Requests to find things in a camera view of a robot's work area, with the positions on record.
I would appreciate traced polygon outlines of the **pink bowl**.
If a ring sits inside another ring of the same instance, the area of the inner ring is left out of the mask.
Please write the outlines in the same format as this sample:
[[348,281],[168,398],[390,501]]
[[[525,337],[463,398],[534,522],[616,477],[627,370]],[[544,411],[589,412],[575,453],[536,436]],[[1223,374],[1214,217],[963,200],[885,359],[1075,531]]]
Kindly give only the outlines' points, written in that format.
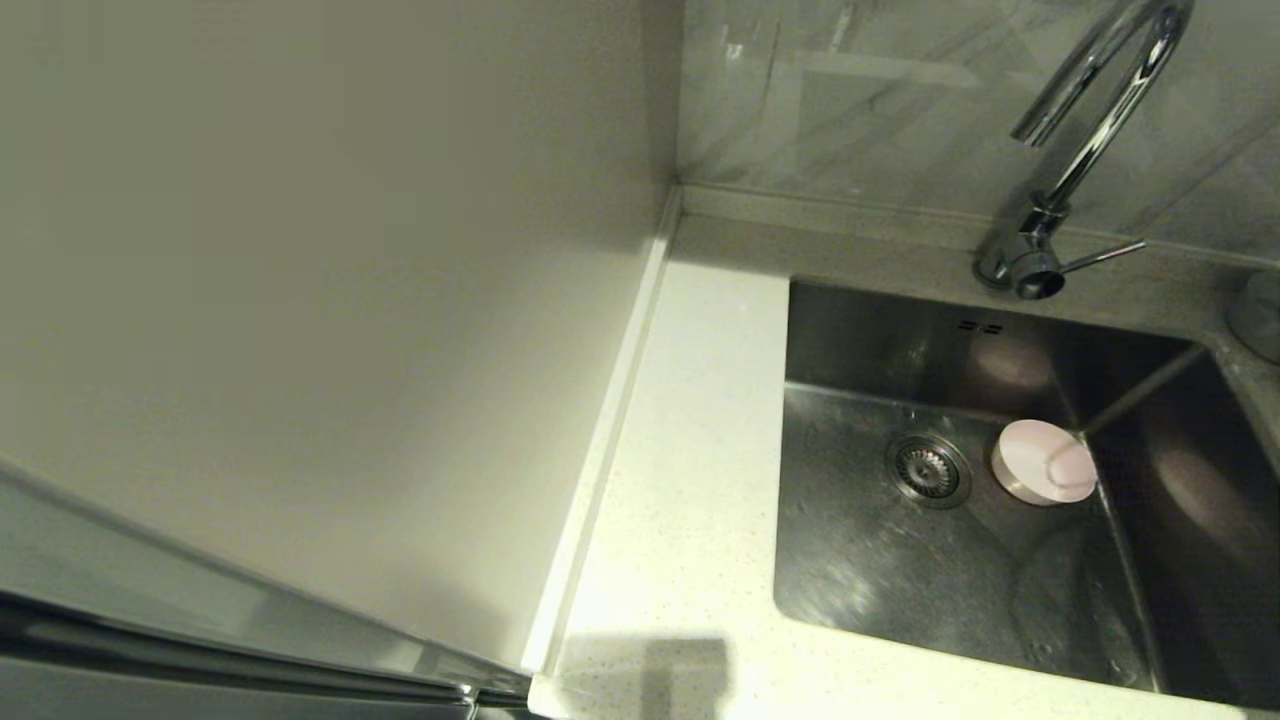
[[1100,483],[1093,456],[1080,439],[1034,419],[1012,421],[1001,429],[988,464],[1006,492],[1039,507],[1083,502]]

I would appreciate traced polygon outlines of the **metal sink drain strainer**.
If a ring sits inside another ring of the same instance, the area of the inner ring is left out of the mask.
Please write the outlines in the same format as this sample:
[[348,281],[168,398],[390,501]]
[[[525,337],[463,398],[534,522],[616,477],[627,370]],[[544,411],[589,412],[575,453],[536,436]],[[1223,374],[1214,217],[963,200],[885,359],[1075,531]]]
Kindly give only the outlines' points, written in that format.
[[956,509],[972,495],[972,465],[942,436],[892,436],[884,447],[884,470],[902,496],[928,509]]

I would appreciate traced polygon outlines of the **stainless steel sink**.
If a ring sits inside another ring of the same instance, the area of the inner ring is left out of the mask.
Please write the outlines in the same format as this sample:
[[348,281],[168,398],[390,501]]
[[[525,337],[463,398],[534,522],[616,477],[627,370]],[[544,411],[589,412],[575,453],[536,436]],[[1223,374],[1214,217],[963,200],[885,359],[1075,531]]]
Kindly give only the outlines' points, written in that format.
[[[1011,667],[1280,712],[1280,436],[1197,342],[810,281],[788,287],[773,597],[786,616]],[[1009,423],[1065,429],[1096,492],[995,479]],[[970,498],[884,470],[942,436]]]

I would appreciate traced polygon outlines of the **chrome gooseneck faucet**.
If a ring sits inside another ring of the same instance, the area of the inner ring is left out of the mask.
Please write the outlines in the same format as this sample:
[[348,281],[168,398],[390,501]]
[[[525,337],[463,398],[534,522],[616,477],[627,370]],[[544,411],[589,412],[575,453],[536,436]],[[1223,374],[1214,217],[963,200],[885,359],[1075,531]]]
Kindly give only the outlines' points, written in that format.
[[1080,38],[1011,131],[1029,147],[1043,146],[1119,51],[1137,35],[1135,60],[1059,178],[1030,195],[1018,231],[989,243],[974,265],[977,279],[1019,299],[1051,299],[1074,272],[1147,249],[1135,240],[1062,261],[1053,237],[1071,213],[1071,200],[1114,143],[1171,61],[1196,12],[1197,0],[1117,0]]

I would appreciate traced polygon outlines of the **stainless steel refrigerator door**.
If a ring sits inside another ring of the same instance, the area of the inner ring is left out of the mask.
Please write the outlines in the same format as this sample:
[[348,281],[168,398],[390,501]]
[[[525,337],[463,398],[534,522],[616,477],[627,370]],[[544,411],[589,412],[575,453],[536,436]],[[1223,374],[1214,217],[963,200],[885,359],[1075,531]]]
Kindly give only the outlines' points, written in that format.
[[545,720],[530,684],[0,461],[0,720]]

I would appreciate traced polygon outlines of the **light blue bowl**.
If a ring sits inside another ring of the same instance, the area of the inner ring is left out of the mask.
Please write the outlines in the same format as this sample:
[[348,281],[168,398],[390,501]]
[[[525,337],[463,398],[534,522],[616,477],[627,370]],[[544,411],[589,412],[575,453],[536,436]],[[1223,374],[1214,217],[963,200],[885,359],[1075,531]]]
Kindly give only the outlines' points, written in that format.
[[1280,272],[1256,272],[1231,299],[1228,328],[1254,356],[1280,366]]

